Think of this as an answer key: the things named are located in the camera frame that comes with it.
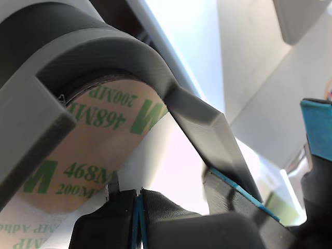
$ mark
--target black plastic part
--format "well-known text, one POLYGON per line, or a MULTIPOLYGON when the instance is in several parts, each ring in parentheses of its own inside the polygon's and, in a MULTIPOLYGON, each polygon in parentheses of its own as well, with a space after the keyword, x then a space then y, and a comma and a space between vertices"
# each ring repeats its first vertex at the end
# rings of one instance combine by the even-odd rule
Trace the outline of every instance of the black plastic part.
POLYGON ((65 4, 35 4, 17 11, 0 25, 0 88, 42 46, 64 34, 93 27, 116 30, 65 4))
POLYGON ((142 189, 141 194, 143 196, 145 225, 148 237, 151 225, 162 220, 201 216, 200 214, 183 209, 159 192, 142 189))
POLYGON ((84 74, 102 69, 120 70, 150 85, 164 100, 179 85, 171 71, 164 70, 167 65, 157 55, 134 38, 96 38, 59 55, 37 77, 52 93, 59 95, 64 87, 84 74))
POLYGON ((116 200, 79 218, 69 249, 129 249, 135 196, 136 190, 122 191, 116 200))
POLYGON ((303 100, 309 100, 309 101, 316 102, 316 103, 332 105, 332 101, 330 101, 330 100, 319 100, 319 99, 312 99, 312 98, 304 98, 303 100))
POLYGON ((90 2, 108 25, 134 37, 140 36, 144 31, 127 1, 90 0, 90 2))
POLYGON ((148 238, 149 249, 265 249, 255 225, 236 213, 158 222, 148 238))
POLYGON ((267 249, 305 248, 283 225, 215 174, 205 174, 204 188, 211 215, 237 212, 249 218, 258 228, 267 249))
POLYGON ((311 155, 312 170, 302 178, 307 221, 291 231, 302 238, 308 248, 330 248, 332 245, 332 162, 311 155))

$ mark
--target gray 3d printed part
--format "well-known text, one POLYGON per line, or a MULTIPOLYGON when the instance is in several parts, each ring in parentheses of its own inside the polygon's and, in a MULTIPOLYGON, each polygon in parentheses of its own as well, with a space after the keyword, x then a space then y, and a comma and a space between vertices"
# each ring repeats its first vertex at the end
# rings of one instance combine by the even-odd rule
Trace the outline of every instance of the gray 3d printed part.
POLYGON ((273 0, 284 41, 296 44, 321 17, 331 0, 273 0))
POLYGON ((0 90, 0 210, 75 124, 34 76, 14 92, 0 90))
MULTIPOLYGON (((0 50, 2 55, 0 57, 0 87, 2 87, 0 99, 4 96, 9 98, 15 95, 18 89, 26 84, 28 88, 27 79, 32 77, 36 77, 46 89, 59 97, 70 88, 75 79, 101 69, 124 71, 139 81, 147 83, 168 106, 170 113, 205 163, 209 167, 217 168, 234 181, 238 181, 247 192, 257 200, 261 200, 224 116, 183 90, 161 56, 148 45, 86 16, 71 6, 44 3, 24 8, 0 24, 0 50)), ((50 102, 56 102, 51 94, 49 97, 52 99, 50 102)), ((24 100, 26 98, 17 99, 17 105, 25 105, 24 100)), ((54 112, 53 108, 59 106, 50 105, 48 110, 54 112)), ((39 128, 42 119, 44 117, 31 121, 29 125, 43 131, 39 128)), ((6 126, 15 127, 15 125, 17 120, 9 118, 6 126)), ((1 133, 15 136, 15 133, 10 132, 13 130, 3 126, 0 126, 0 130, 1 133)), ((22 143, 25 145, 22 148, 24 152, 17 155, 17 160, 36 157, 36 151, 32 151, 29 144, 31 137, 28 134, 22 134, 19 139, 26 143, 22 143)), ((53 149, 53 145, 55 146, 52 143, 52 146, 47 147, 46 142, 44 145, 44 151, 48 152, 53 149)), ((4 158, 3 153, 4 150, 1 150, 0 158, 4 158)), ((0 186, 14 178, 17 179, 16 185, 20 186, 38 165, 37 162, 34 165, 30 163, 31 165, 27 167, 26 163, 22 162, 15 164, 12 159, 4 161, 5 171, 12 174, 4 175, 0 186), (26 169, 24 174, 18 177, 20 170, 23 169, 26 169)), ((0 209, 16 190, 16 188, 6 189, 7 194, 1 199, 0 209)))

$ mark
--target blue edge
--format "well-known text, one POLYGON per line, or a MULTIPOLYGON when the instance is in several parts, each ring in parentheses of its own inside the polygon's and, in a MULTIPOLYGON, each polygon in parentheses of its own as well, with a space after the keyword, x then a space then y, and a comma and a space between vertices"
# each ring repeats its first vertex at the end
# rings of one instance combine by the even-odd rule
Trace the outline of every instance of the blue edge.
MULTIPOLYGON (((278 221, 278 222, 280 221, 280 219, 278 217, 276 217, 261 202, 259 202, 254 197, 252 197, 247 191, 245 191, 237 183, 233 182, 231 179, 229 179, 225 175, 221 174, 216 169, 210 169, 210 171, 213 174, 215 174, 217 177, 219 177, 221 180, 226 182, 228 185, 235 188, 240 194, 245 196, 248 200, 250 200, 253 204, 255 204, 260 210, 262 210, 262 211, 266 212, 267 214, 269 214, 276 221, 278 221)), ((132 242, 131 242, 131 248, 132 249, 136 249, 137 231, 138 231, 139 221, 140 221, 140 225, 141 225, 141 234, 142 234, 143 246, 144 246, 144 249, 147 249, 147 235, 146 235, 146 227, 145 227, 144 204, 143 204, 143 197, 142 197, 141 194, 139 196, 135 197, 135 203, 134 203, 133 231, 132 231, 132 242)))
POLYGON ((137 233, 139 229, 139 206, 137 204, 137 198, 134 200, 134 214, 133 214, 133 231, 131 236, 131 248, 136 249, 137 233))
POLYGON ((141 225, 141 235, 142 235, 143 247, 144 247, 144 249, 147 249, 147 235, 146 235, 144 204, 143 204, 142 195, 135 197, 133 232, 132 232, 132 240, 131 240, 132 249, 136 249, 137 231, 138 231, 139 221, 140 221, 140 225, 141 225))
POLYGON ((253 204, 255 204, 259 209, 269 214, 272 218, 274 218, 276 221, 280 221, 278 217, 276 217, 270 210, 268 210, 261 202, 256 200, 254 197, 252 197, 247 191, 245 191, 239 184, 233 182, 231 179, 226 177, 225 175, 221 174, 217 169, 210 169, 210 171, 215 174, 217 177, 219 177, 221 180, 226 182, 231 187, 235 188, 240 194, 245 196, 248 200, 250 200, 253 204))
POLYGON ((311 154, 332 161, 332 105, 301 101, 311 154))

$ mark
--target adhesive tape roll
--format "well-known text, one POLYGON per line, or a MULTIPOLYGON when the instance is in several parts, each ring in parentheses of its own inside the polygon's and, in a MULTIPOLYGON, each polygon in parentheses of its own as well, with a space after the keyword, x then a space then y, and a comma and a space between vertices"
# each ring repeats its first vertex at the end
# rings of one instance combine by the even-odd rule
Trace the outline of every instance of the adhesive tape roll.
POLYGON ((167 113, 157 93, 134 77, 113 74, 90 80, 96 75, 64 89, 59 99, 77 127, 0 213, 0 241, 7 241, 8 248, 19 243, 38 248, 69 213, 104 188, 167 113), (1 232, 9 226, 10 233, 1 232))

